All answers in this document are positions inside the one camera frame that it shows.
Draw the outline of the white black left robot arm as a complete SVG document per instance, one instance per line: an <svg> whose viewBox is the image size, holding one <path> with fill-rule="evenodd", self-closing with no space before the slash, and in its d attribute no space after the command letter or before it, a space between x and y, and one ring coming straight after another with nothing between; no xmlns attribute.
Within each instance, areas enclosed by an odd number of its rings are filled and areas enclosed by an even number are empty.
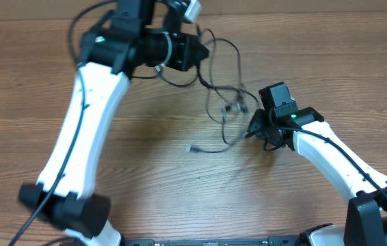
<svg viewBox="0 0 387 246"><path fill-rule="evenodd" d="M70 105L53 152L36 183L23 184L19 201L33 218L82 245L121 245L109 222L109 198L94 192L98 160L112 118L138 66L187 71L209 55L198 36L199 1L167 1L163 26L152 27L153 1L117 1L71 51L77 69Z"/></svg>

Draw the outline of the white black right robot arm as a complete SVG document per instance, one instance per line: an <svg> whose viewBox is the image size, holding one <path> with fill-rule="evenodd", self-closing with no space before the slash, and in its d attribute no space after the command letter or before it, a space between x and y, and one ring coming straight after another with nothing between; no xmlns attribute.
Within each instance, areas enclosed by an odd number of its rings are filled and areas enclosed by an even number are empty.
<svg viewBox="0 0 387 246"><path fill-rule="evenodd" d="M343 226L327 223L284 236L280 245L387 245L387 176L373 169L334 133L312 107L300 109L285 83L259 90L247 137L264 140L264 150L288 147L309 160L347 205Z"/></svg>

